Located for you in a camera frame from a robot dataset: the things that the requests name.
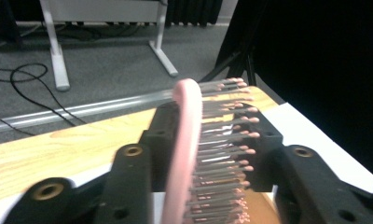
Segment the hairbrush bristle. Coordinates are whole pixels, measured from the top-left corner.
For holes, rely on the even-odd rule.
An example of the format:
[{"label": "hairbrush bristle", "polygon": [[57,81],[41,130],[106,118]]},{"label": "hairbrush bristle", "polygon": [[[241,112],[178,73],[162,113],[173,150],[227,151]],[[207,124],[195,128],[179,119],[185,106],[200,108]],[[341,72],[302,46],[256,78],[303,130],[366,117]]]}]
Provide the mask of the hairbrush bristle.
[{"label": "hairbrush bristle", "polygon": [[[247,84],[241,78],[230,78],[215,82],[200,84],[202,105],[200,112],[201,126],[199,142],[194,161],[194,171],[190,173],[192,179],[186,189],[189,195],[187,202],[180,202],[185,212],[180,217],[173,217],[173,222],[164,221],[163,224],[178,223],[245,223],[249,221],[246,213],[246,202],[242,189],[250,183],[242,180],[244,172],[254,170],[248,161],[238,161],[239,155],[254,154],[255,151],[248,146],[236,146],[244,138],[259,137],[258,133],[245,131],[240,125],[258,122],[258,119],[241,116],[238,119],[228,120],[235,113],[256,112],[255,107],[244,107],[242,102],[251,101],[251,97],[238,97],[235,100],[220,99],[219,95],[227,93],[248,93]],[[166,190],[166,198],[172,197]]]}]

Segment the black curtain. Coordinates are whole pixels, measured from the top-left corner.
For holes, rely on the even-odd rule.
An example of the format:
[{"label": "black curtain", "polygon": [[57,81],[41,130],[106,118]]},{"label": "black curtain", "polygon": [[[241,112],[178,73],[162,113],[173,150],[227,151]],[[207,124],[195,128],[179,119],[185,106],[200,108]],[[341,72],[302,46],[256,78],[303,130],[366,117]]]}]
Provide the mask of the black curtain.
[{"label": "black curtain", "polygon": [[222,0],[169,0],[166,26],[216,24]]},{"label": "black curtain", "polygon": [[7,0],[0,0],[0,40],[21,43],[18,26]]},{"label": "black curtain", "polygon": [[16,21],[43,21],[39,0],[7,0],[11,5]]},{"label": "black curtain", "polygon": [[262,79],[373,173],[373,0],[270,0],[254,53]]}]

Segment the pink hairbrush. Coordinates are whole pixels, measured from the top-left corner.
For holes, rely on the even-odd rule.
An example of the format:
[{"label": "pink hairbrush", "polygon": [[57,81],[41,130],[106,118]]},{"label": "pink hairbrush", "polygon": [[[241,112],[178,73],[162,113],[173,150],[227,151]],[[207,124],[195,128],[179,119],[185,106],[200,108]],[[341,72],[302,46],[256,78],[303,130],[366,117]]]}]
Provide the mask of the pink hairbrush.
[{"label": "pink hairbrush", "polygon": [[248,92],[241,78],[198,84],[192,79],[177,83],[173,99],[180,118],[173,159],[166,185],[162,224],[174,223],[243,223],[248,221],[241,189],[249,186],[240,181],[244,171],[252,171],[248,161],[235,161],[238,155],[254,154],[247,146],[233,141],[259,137],[258,133],[237,132],[240,124],[258,122],[242,117],[223,121],[226,115],[253,111],[240,101],[221,100],[220,94]]}]

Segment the gray carpet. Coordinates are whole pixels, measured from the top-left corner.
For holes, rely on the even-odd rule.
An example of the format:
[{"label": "gray carpet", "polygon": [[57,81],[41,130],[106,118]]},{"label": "gray carpet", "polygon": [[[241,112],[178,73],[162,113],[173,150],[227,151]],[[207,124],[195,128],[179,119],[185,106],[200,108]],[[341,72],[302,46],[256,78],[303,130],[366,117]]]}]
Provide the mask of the gray carpet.
[{"label": "gray carpet", "polygon": [[[63,55],[69,75],[71,90],[58,92],[55,89],[49,54],[48,38],[39,34],[23,38],[21,48],[6,45],[0,48],[0,68],[14,69],[24,63],[43,63],[48,73],[42,80],[65,106],[85,105],[114,100],[133,95],[171,89],[182,78],[199,80],[214,68],[217,53],[227,31],[226,26],[174,26],[165,30],[162,48],[179,72],[178,77],[169,77],[154,52],[148,46],[156,29],[142,27],[130,37],[99,39],[80,42],[60,36]],[[34,74],[42,72],[41,67],[24,69]],[[222,78],[226,72],[217,77]],[[9,73],[0,73],[8,79]],[[28,97],[52,108],[59,108],[47,90],[38,81],[18,83],[18,88]],[[258,79],[258,87],[267,92],[278,103],[283,100]],[[105,113],[84,118],[87,122],[108,119],[154,107],[148,104],[136,108]],[[0,118],[8,118],[45,111],[21,98],[10,83],[0,83]],[[24,131],[40,134],[68,128],[65,122],[24,128]],[[0,143],[26,137],[15,131],[1,132]]]}]

